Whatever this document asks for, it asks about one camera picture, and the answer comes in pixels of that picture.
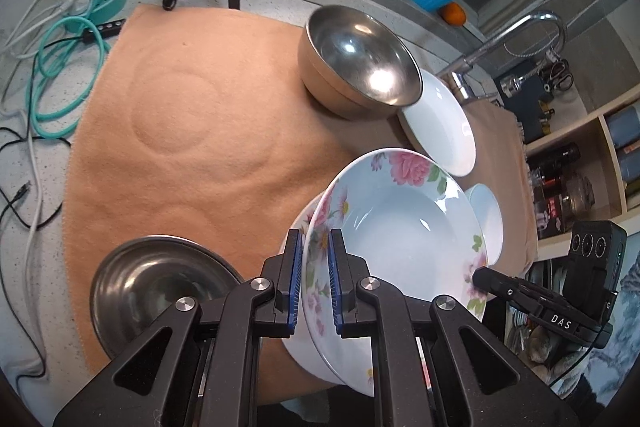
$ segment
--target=faucet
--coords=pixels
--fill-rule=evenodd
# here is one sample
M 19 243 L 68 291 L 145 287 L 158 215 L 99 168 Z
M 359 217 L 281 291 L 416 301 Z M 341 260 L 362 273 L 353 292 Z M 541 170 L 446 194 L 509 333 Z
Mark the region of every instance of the faucet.
M 525 28 L 532 26 L 538 22 L 553 22 L 558 27 L 558 37 L 556 44 L 553 41 L 549 43 L 549 51 L 553 56 L 557 56 L 566 42 L 566 25 L 562 19 L 555 13 L 547 10 L 537 10 L 527 13 L 514 23 L 506 25 L 503 29 L 498 31 L 495 35 L 491 36 L 487 42 L 480 46 L 476 51 L 463 55 L 457 60 L 450 63 L 449 66 L 436 74 L 436 76 L 447 84 L 453 95 L 460 102 L 461 105 L 475 100 L 477 97 L 471 90 L 471 87 L 466 83 L 465 74 L 471 71 L 474 64 L 480 60 L 480 58 L 491 53 L 498 46 L 504 44 L 507 40 L 519 34 Z M 507 96 L 513 96 L 521 88 L 525 80 L 530 76 L 538 73 L 545 62 L 545 59 L 538 64 L 532 71 L 524 74 L 518 78 L 509 77 L 503 81 L 502 90 Z

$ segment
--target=white plate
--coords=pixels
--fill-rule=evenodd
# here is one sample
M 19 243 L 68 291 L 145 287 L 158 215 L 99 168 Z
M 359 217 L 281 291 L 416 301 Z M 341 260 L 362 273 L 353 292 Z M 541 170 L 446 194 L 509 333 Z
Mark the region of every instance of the white plate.
M 494 265 L 502 252 L 504 227 L 500 205 L 489 187 L 481 183 L 465 190 L 466 199 L 474 210 L 486 245 L 489 266 Z
M 289 227 L 290 229 L 299 229 L 302 232 L 302 241 L 305 242 L 306 232 L 309 227 L 309 222 L 313 216 L 316 206 L 322 194 L 318 194 L 309 204 L 298 214 L 298 217 Z M 287 242 L 287 236 L 285 236 L 280 251 L 284 251 L 284 245 Z M 289 354 L 303 369 L 318 377 L 321 380 L 343 384 L 344 382 L 337 378 L 333 371 L 324 363 L 324 360 L 318 353 L 316 346 L 314 346 L 309 334 L 309 329 L 306 325 L 305 312 L 303 310 L 302 301 L 298 306 L 298 321 L 296 322 L 296 333 L 291 335 L 288 339 L 283 339 L 282 343 L 287 348 Z
M 482 319 L 486 295 L 473 286 L 486 266 L 478 220 L 458 184 L 430 159 L 405 149 L 361 156 L 322 195 L 308 228 L 302 257 L 302 303 L 318 353 L 336 377 L 373 396 L 369 339 L 335 332 L 328 233 L 342 229 L 351 254 L 367 261 L 373 276 L 405 295 L 432 300 L 451 295 Z
M 420 73 L 422 96 L 399 113 L 402 129 L 416 150 L 452 176 L 466 176 L 476 164 L 476 141 L 466 114 L 436 76 Z

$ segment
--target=camera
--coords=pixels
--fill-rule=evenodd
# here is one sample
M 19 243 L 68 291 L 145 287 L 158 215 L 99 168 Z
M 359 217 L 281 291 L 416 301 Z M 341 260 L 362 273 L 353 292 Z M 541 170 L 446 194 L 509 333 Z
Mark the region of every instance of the camera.
M 625 247 L 625 230 L 611 221 L 576 221 L 572 229 L 562 295 L 602 325 L 616 300 Z

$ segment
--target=stainless steel bowl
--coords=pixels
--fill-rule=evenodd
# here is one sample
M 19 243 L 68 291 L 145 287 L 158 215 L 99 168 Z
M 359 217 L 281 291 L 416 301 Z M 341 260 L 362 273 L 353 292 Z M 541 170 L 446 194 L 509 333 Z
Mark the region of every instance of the stainless steel bowl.
M 420 70 L 394 33 L 346 6 L 311 14 L 298 46 L 306 89 L 348 120 L 388 118 L 422 95 Z
M 110 358 L 180 297 L 225 296 L 242 278 L 222 257 L 171 235 L 149 235 L 113 250 L 91 288 L 95 334 Z

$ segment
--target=countertop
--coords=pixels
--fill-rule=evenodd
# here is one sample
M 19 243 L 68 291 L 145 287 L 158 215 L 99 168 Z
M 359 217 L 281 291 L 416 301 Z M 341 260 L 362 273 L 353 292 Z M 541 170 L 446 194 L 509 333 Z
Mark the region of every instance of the countertop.
M 128 16 L 140 2 L 160 4 L 161 0 L 127 0 L 122 16 Z M 384 10 L 394 20 L 392 26 L 415 26 L 402 17 L 367 0 L 351 0 L 350 4 L 367 12 Z M 181 6 L 226 7 L 226 0 L 186 0 Z M 317 4 L 305 0 L 241 0 L 242 10 L 303 26 Z M 415 55 L 418 64 L 434 71 L 447 64 L 446 60 L 425 51 L 413 43 L 404 41 Z M 89 48 L 77 54 L 68 68 L 58 77 L 49 92 L 44 96 L 41 109 L 44 111 L 62 107 L 77 96 L 91 77 L 96 57 L 95 49 Z M 10 89 L 6 107 L 19 107 L 24 100 L 24 81 L 29 64 L 23 64 Z M 480 73 L 485 86 L 492 85 L 486 74 Z M 60 125 L 70 123 L 80 116 L 82 106 L 66 117 Z M 23 132 L 17 118 L 2 121 L 2 125 Z M 26 145 L 18 145 L 3 152 L 2 165 L 6 166 L 0 174 L 2 188 L 12 195 L 32 177 Z M 36 156 L 44 188 L 43 216 L 49 216 L 63 198 L 68 148 L 60 143 L 38 142 Z M 32 189 L 20 211 L 27 221 L 31 220 L 34 210 L 35 190 Z M 53 422 L 58 410 L 89 380 L 90 375 L 84 362 L 74 319 L 69 305 L 65 264 L 62 243 L 62 216 L 57 217 L 45 227 L 34 242 L 32 255 L 34 269 L 31 272 L 31 286 L 37 296 L 44 341 L 47 348 L 47 378 L 43 380 L 22 380 L 20 385 L 28 407 L 45 426 Z M 25 316 L 22 305 L 22 285 L 20 266 L 28 231 L 23 229 L 15 217 L 6 218 L 2 224 L 0 237 L 0 255 L 2 269 L 8 292 L 16 304 L 18 314 Z M 0 300 L 0 320 L 7 327 L 0 329 L 0 359 L 2 367 L 11 378 L 11 364 L 24 360 L 33 360 L 33 353 L 22 332 L 12 319 L 6 302 Z

